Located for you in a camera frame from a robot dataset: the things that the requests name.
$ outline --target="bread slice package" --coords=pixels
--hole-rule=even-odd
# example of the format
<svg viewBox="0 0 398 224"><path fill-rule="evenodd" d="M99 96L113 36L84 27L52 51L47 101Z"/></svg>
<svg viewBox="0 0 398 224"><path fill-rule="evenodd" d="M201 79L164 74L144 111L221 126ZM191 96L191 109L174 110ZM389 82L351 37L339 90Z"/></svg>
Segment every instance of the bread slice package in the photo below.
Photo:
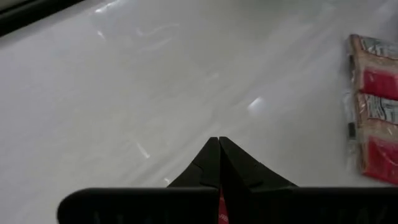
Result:
<svg viewBox="0 0 398 224"><path fill-rule="evenodd" d="M355 91L398 100L398 44L356 34L349 41Z"/></svg>
<svg viewBox="0 0 398 224"><path fill-rule="evenodd" d="M357 93L354 103L361 172L398 184L398 101Z"/></svg>

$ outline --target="plastic wrapper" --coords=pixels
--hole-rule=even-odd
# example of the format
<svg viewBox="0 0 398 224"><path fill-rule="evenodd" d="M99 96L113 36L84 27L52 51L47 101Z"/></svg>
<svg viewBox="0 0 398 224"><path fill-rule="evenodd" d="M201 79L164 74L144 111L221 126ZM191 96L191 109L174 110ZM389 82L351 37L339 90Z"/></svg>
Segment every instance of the plastic wrapper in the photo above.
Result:
<svg viewBox="0 0 398 224"><path fill-rule="evenodd" d="M398 45L358 35L350 36L350 44L349 144L354 139L364 175L398 184Z"/></svg>

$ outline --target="glossy floor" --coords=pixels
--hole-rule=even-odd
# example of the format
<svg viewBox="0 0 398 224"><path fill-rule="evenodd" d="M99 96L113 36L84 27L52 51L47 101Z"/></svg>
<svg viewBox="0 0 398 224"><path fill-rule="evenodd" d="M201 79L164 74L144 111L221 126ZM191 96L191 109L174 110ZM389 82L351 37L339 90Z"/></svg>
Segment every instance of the glossy floor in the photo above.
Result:
<svg viewBox="0 0 398 224"><path fill-rule="evenodd" d="M347 159L345 39L394 0L87 0L0 39L0 217L55 223L84 187L166 186L210 136L297 185Z"/></svg>

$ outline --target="stacked package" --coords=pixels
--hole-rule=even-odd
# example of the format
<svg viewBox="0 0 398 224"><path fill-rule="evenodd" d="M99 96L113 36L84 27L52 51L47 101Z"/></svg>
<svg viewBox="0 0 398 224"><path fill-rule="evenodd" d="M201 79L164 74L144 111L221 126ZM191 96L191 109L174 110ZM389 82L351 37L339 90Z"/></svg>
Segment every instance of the stacked package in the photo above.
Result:
<svg viewBox="0 0 398 224"><path fill-rule="evenodd" d="M350 36L361 172L398 184L398 44Z"/></svg>

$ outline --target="printed label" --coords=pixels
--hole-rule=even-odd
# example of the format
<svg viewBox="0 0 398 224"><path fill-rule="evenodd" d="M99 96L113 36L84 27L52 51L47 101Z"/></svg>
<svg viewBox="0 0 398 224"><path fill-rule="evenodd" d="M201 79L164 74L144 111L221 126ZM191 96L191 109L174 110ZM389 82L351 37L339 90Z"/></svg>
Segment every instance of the printed label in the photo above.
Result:
<svg viewBox="0 0 398 224"><path fill-rule="evenodd" d="M388 43L384 40L370 37L361 37L361 44L363 50L370 54L398 60L397 44Z"/></svg>
<svg viewBox="0 0 398 224"><path fill-rule="evenodd" d="M398 101L373 95L365 95L369 118L381 119L398 124Z"/></svg>

